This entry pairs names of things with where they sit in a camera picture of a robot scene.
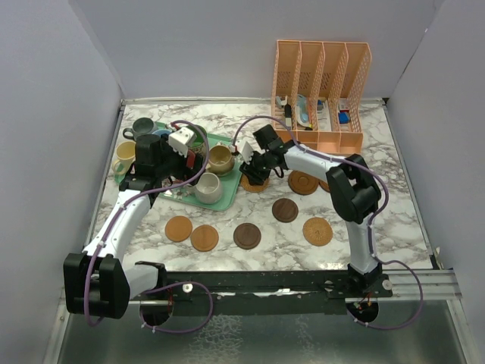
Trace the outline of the grooved brown wooden coaster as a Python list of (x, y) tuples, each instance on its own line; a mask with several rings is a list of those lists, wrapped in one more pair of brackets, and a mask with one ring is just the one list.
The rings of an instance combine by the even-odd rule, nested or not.
[(319, 187), (319, 180), (301, 171), (292, 171), (288, 177), (289, 188), (299, 195), (313, 194)]

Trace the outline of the dark walnut coaster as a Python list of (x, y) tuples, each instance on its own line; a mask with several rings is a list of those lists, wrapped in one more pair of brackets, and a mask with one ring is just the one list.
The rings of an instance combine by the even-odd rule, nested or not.
[(261, 241), (261, 231), (252, 223), (243, 223), (233, 232), (233, 240), (241, 249), (253, 249)]
[(272, 205), (273, 216), (281, 222), (289, 223), (298, 216), (299, 209), (294, 201), (287, 198), (278, 199)]

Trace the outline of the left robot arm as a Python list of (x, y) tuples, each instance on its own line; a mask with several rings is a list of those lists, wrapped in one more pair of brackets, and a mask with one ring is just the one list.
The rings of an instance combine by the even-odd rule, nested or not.
[(125, 169), (107, 221), (81, 253), (70, 253), (64, 260), (68, 312), (119, 319), (135, 296), (145, 293), (156, 300), (165, 295), (161, 264), (142, 262), (125, 270), (122, 261), (139, 224), (164, 191), (163, 181), (188, 180), (200, 170), (202, 160), (189, 150), (195, 138), (184, 127), (137, 139), (134, 160)]

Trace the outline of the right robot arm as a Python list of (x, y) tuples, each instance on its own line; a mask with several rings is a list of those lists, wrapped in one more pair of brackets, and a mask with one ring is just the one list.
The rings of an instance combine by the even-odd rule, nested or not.
[(249, 183), (261, 186), (275, 169), (300, 171), (327, 183), (333, 208), (346, 222), (351, 252), (349, 290), (364, 297), (376, 285), (382, 263), (375, 256), (373, 219), (379, 212), (381, 191), (377, 176), (357, 154), (340, 158), (313, 150), (293, 135), (287, 142), (271, 125), (255, 131), (253, 136), (262, 149), (255, 151), (244, 141), (233, 141), (231, 150), (242, 156), (241, 172)]

